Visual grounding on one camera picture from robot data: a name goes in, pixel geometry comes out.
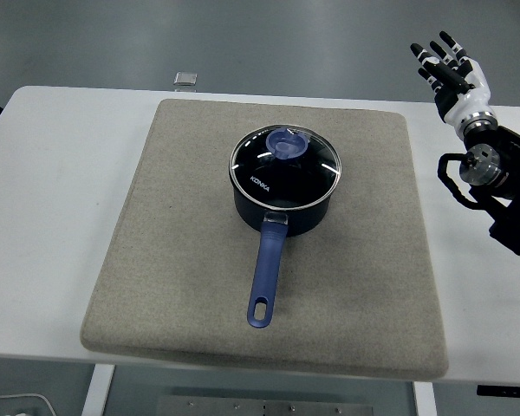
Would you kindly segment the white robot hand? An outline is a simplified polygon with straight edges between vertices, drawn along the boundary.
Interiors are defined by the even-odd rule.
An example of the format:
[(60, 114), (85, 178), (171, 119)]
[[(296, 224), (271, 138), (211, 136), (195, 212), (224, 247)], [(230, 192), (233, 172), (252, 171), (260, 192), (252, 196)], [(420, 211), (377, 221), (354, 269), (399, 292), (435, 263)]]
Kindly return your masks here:
[(489, 101), (491, 91), (479, 63), (447, 32), (439, 33), (448, 49), (435, 41), (430, 50), (413, 43), (410, 50), (419, 62), (419, 75), (434, 92), (440, 119), (463, 139), (470, 132), (497, 128)]

